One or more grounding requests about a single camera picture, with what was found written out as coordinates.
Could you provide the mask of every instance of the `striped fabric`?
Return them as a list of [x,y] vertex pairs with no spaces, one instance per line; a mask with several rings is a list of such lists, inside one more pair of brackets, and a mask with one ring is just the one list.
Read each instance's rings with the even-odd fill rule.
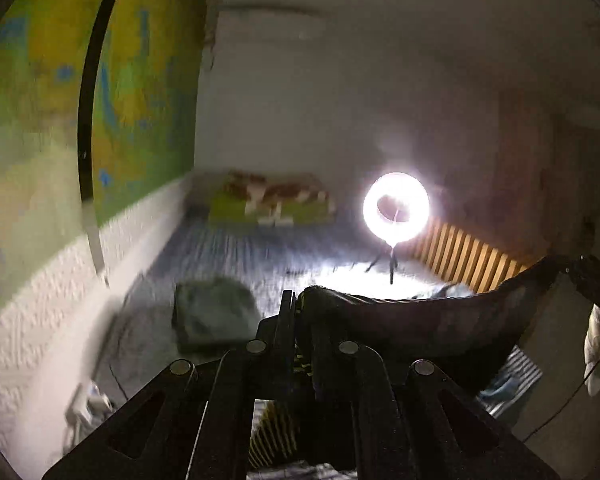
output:
[[445,282],[464,283],[478,293],[493,290],[527,268],[439,218],[431,218],[407,250],[409,257],[420,260]]
[[298,450],[296,423],[282,402],[257,399],[253,407],[249,465],[271,467],[292,460]]
[[507,362],[504,363],[498,374],[505,377],[516,377],[520,380],[520,386],[518,386],[516,394],[512,399],[486,402],[477,397],[478,402],[481,403],[484,409],[496,418],[522,397],[542,377],[542,370],[516,345],[513,347],[511,354],[507,357]]
[[339,472],[329,464],[308,465],[296,462],[282,469],[269,469],[248,473],[247,480],[357,480],[358,472]]

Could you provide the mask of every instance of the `green and yellow wall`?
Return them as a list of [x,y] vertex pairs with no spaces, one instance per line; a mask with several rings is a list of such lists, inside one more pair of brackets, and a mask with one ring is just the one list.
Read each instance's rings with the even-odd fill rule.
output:
[[[18,437],[55,336],[94,311],[97,254],[115,269],[181,204],[205,14],[205,0],[15,0],[0,21],[0,450],[21,475],[42,475],[41,445],[64,431],[56,399],[38,447]],[[54,395],[78,380],[52,377]]]
[[[0,309],[83,232],[77,110],[102,0],[15,0],[0,22]],[[99,226],[193,164],[204,0],[115,0],[93,96]]]

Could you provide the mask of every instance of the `floor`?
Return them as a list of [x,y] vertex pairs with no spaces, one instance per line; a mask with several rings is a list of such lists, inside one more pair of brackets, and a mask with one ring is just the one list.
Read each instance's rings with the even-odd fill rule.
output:
[[[583,378],[582,351],[591,304],[565,276],[555,283],[551,295],[533,333],[521,345],[543,376],[514,427],[519,438],[552,415]],[[600,396],[591,398],[581,388],[528,446],[561,478],[583,478],[600,454]]]

